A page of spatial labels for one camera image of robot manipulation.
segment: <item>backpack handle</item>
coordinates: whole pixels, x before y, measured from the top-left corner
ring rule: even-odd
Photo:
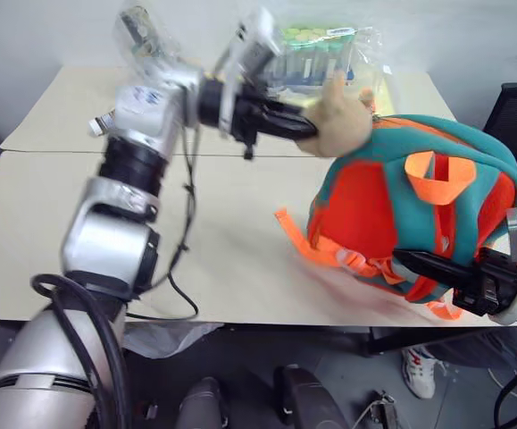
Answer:
[[[404,162],[404,171],[417,197],[435,206],[451,204],[476,179],[474,161],[456,156],[448,157],[448,181],[427,179],[435,153],[410,154]]]

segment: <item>backpack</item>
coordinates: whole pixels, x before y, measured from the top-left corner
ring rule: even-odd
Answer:
[[[304,257],[430,303],[449,288],[404,268],[394,248],[470,265],[504,233],[506,210],[515,206],[517,163],[500,141],[458,122],[395,115],[378,118],[369,142],[329,168],[307,238],[285,210],[276,216]]]

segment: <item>table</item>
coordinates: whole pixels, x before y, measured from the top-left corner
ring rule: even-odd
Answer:
[[[29,288],[36,273],[59,273],[59,250],[86,178],[99,154],[4,152],[0,157],[0,319],[30,319],[46,300]],[[181,233],[185,169],[175,157],[154,228],[162,235],[157,275]],[[176,272],[200,306],[199,320],[245,324],[359,326],[490,326],[464,315],[454,323],[424,306],[364,285],[346,273],[308,265],[273,213],[285,206],[304,225],[329,167],[313,157],[202,156],[197,162],[198,212],[191,251]],[[186,315],[170,287],[148,292],[130,311]]]
[[[102,152],[104,138],[88,135],[88,121],[113,109],[118,87],[131,82],[131,74],[124,68],[63,67],[1,148],[21,152]],[[394,104],[399,104],[396,113],[431,114],[454,120],[427,73],[386,74],[386,83]],[[217,130],[205,127],[204,134],[201,155],[240,156],[244,151],[241,143],[221,139]],[[175,153],[182,153],[181,145],[177,145]],[[264,135],[258,137],[255,154],[305,156],[286,140]]]

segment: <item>white wall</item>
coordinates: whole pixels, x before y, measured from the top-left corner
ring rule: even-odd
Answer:
[[[254,4],[307,14],[319,0],[152,0],[184,53],[210,65]],[[392,66],[428,71],[457,119],[481,127],[499,86],[517,81],[517,1],[332,0],[324,16],[373,23]],[[121,0],[0,0],[0,138],[62,64],[120,64],[112,39]]]

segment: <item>plastic bag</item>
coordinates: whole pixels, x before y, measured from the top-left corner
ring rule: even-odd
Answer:
[[[249,0],[246,9],[258,2]],[[336,71],[346,74],[346,91],[354,96],[384,90],[380,59],[381,34],[371,18],[339,1],[261,1],[276,17],[284,34],[284,54],[264,74],[271,95],[280,101],[309,105],[317,100],[323,81]]]
[[[174,322],[172,324],[127,324],[123,348],[150,359],[169,358],[188,349],[206,334],[224,324]]]
[[[117,14],[113,37],[127,64],[143,77],[145,60],[172,63],[179,59],[179,43],[165,30],[146,0],[127,0]]]

